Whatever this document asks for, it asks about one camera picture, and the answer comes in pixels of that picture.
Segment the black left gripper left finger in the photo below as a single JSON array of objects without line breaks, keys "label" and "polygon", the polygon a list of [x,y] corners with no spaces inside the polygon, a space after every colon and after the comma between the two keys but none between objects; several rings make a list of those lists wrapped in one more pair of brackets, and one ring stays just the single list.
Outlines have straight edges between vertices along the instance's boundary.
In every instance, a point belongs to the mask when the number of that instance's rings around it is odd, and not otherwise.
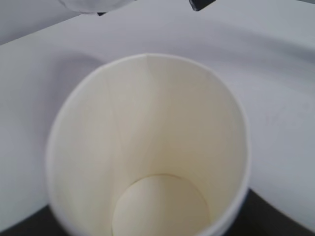
[{"label": "black left gripper left finger", "polygon": [[46,206],[0,233],[1,236],[64,236],[64,230]]}]

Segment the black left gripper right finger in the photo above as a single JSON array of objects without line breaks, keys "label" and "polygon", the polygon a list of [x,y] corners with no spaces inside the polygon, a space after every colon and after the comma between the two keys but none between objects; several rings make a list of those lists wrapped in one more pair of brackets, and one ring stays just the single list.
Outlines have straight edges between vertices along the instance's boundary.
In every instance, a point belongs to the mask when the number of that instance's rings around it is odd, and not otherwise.
[{"label": "black left gripper right finger", "polygon": [[241,210],[226,236],[314,236],[249,190]]}]

